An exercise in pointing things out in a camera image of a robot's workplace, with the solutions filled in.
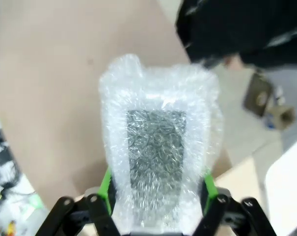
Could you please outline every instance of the person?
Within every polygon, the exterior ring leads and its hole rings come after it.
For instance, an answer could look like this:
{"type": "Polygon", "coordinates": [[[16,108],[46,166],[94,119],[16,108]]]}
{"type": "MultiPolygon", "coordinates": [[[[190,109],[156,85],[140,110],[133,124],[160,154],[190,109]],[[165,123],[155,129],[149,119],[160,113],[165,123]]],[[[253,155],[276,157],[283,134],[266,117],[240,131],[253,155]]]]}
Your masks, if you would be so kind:
{"type": "Polygon", "coordinates": [[[297,0],[184,0],[176,27],[192,62],[297,65],[297,0]]]}

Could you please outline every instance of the white curved surface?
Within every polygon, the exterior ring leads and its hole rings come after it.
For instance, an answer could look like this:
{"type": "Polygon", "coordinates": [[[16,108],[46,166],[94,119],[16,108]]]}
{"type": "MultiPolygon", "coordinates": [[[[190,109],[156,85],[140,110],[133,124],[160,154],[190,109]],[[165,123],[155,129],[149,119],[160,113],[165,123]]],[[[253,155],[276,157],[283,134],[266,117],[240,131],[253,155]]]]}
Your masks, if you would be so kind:
{"type": "Polygon", "coordinates": [[[297,228],[297,142],[269,169],[265,179],[270,222],[278,236],[297,228]]]}

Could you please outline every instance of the screw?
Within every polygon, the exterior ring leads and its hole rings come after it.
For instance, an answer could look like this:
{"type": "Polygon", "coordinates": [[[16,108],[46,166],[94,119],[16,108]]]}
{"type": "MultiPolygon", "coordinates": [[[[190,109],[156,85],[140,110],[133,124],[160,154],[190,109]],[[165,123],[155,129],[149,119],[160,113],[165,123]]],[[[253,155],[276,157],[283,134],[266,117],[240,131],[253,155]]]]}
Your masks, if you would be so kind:
{"type": "Polygon", "coordinates": [[[92,203],[94,203],[96,200],[97,200],[97,196],[92,196],[92,197],[90,198],[90,201],[91,201],[92,203]]]}
{"type": "Polygon", "coordinates": [[[67,200],[64,201],[64,204],[65,204],[66,206],[69,205],[70,203],[71,203],[70,199],[67,199],[67,200]]]}
{"type": "Polygon", "coordinates": [[[248,207],[252,207],[253,204],[251,202],[244,202],[244,204],[246,204],[248,207]]]}
{"type": "Polygon", "coordinates": [[[225,200],[224,198],[218,198],[218,201],[219,201],[220,203],[225,203],[225,202],[226,202],[226,200],[225,200]]]}

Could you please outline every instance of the bubble wrap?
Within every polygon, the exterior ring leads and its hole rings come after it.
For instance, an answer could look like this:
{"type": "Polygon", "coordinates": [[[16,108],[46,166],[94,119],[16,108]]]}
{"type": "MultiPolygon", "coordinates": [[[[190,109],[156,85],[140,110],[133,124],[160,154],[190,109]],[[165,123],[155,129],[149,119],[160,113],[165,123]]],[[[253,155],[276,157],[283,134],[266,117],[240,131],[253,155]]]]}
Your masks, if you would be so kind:
{"type": "Polygon", "coordinates": [[[220,153],[217,78],[199,65],[145,68],[126,55],[99,88],[118,230],[192,234],[200,183],[220,153]]]}

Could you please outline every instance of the bolt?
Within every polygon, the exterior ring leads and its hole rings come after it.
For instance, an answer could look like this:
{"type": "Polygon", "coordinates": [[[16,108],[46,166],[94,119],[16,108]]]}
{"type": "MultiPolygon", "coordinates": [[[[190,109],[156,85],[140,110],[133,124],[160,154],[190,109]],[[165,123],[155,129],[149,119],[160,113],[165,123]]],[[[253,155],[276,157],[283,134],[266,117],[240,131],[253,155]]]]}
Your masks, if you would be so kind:
{"type": "Polygon", "coordinates": [[[251,202],[244,202],[244,204],[246,204],[248,207],[252,207],[253,204],[251,202]]]}
{"type": "Polygon", "coordinates": [[[97,196],[92,196],[92,197],[90,198],[90,201],[91,201],[92,203],[94,203],[96,200],[97,200],[97,196]]]}
{"type": "Polygon", "coordinates": [[[224,198],[218,198],[218,201],[219,201],[220,203],[225,203],[225,202],[226,202],[226,200],[225,200],[224,198]]]}
{"type": "Polygon", "coordinates": [[[67,199],[67,200],[64,201],[64,204],[65,204],[66,206],[69,205],[70,203],[71,203],[70,199],[67,199]]]}

